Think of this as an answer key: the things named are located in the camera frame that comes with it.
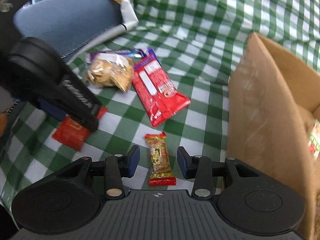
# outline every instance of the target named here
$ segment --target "ribbed gray plate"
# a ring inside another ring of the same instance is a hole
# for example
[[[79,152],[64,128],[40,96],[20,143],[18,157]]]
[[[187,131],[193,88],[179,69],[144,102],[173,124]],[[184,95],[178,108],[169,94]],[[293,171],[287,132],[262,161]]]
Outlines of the ribbed gray plate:
[[[302,240],[296,233],[253,236],[226,224],[207,201],[186,190],[132,190],[108,201],[88,225],[69,233],[44,236],[20,230],[12,240]]]

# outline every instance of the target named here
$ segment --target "checkered tablecloth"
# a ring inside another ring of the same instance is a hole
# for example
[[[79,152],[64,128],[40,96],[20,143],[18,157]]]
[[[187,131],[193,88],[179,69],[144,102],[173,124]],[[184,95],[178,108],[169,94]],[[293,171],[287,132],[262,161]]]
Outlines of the checkered tablecloth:
[[[14,127],[11,146],[0,164],[1,201],[9,210],[22,188],[81,156],[94,161],[125,154],[140,145],[135,176],[123,178],[128,188],[149,189],[146,133],[167,133],[170,163],[177,185],[188,189],[176,161],[178,146],[191,154],[224,160],[228,132],[228,78],[240,61],[248,34],[259,32],[278,41],[317,70],[320,67],[319,0],[132,0],[139,26],[132,32],[96,47],[155,49],[164,70],[191,104],[152,128],[132,87],[91,89],[108,113],[81,152],[51,138],[58,127],[52,117],[27,105]],[[85,75],[84,55],[70,64]]]

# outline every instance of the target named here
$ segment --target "silver screw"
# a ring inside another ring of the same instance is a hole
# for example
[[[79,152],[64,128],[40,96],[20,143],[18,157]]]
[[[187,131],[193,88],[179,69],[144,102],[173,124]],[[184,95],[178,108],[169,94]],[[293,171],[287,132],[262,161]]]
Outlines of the silver screw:
[[[122,190],[118,188],[111,188],[107,190],[107,195],[109,195],[110,197],[118,197],[121,194],[122,194]]]
[[[207,197],[210,195],[210,190],[207,190],[205,188],[199,188],[195,191],[195,194],[199,197]]]

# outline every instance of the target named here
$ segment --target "red snack package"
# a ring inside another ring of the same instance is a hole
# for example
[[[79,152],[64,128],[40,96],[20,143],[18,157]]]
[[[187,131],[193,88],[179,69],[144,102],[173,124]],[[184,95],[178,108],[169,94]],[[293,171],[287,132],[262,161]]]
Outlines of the red snack package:
[[[132,84],[156,127],[189,105],[190,99],[179,93],[162,69],[155,52],[134,65]]]
[[[97,118],[100,119],[107,110],[104,106],[100,107]],[[52,135],[52,138],[76,151],[80,151],[90,134],[89,130],[67,116]]]
[[[175,186],[177,181],[171,171],[168,150],[166,146],[167,136],[161,134],[146,134],[145,140],[150,144],[151,175],[150,186]]]

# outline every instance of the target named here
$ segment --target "brown cardboard box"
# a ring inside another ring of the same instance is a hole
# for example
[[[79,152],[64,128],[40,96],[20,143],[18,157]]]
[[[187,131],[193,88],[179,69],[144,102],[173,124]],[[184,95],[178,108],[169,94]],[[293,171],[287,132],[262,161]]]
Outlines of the brown cardboard box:
[[[320,76],[313,69],[257,33],[250,35],[229,81],[227,156],[248,163],[305,198],[298,233],[307,240],[314,239],[320,165],[315,168],[306,131],[313,118],[320,119],[319,91]]]

